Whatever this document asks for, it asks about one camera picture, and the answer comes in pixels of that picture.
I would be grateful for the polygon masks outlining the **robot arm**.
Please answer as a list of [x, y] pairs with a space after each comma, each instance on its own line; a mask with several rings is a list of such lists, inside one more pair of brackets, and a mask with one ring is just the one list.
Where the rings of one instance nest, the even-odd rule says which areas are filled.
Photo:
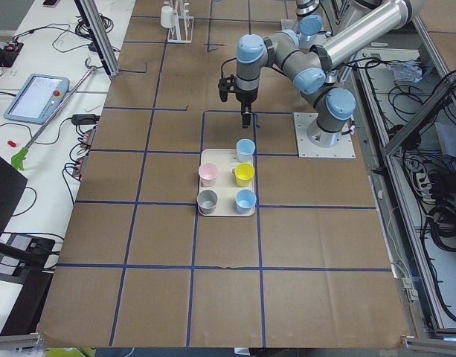
[[308, 48], [323, 29], [323, 17], [319, 12], [319, 0], [296, 0], [297, 19], [293, 27], [299, 41], [299, 48]]
[[299, 48], [299, 39], [291, 30], [266, 37], [240, 37], [233, 80], [243, 127], [251, 124], [251, 105], [257, 99], [262, 68], [277, 65], [318, 112], [306, 131], [308, 139], [318, 147], [335, 146], [346, 121], [353, 115], [356, 99], [346, 89], [328, 87], [327, 75], [345, 65], [369, 42], [409, 23], [423, 5], [423, 1], [381, 1], [375, 8], [365, 5], [365, 15], [350, 16], [337, 34], [313, 45], [306, 53]]

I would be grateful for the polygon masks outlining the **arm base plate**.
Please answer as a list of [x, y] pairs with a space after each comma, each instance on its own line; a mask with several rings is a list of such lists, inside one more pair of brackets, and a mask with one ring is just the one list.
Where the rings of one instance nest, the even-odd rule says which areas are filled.
[[323, 131], [317, 113], [294, 112], [294, 128], [300, 158], [355, 159], [356, 154], [347, 124], [340, 132]]
[[281, 19], [280, 26], [282, 30], [293, 30], [294, 32], [298, 32], [297, 19]]

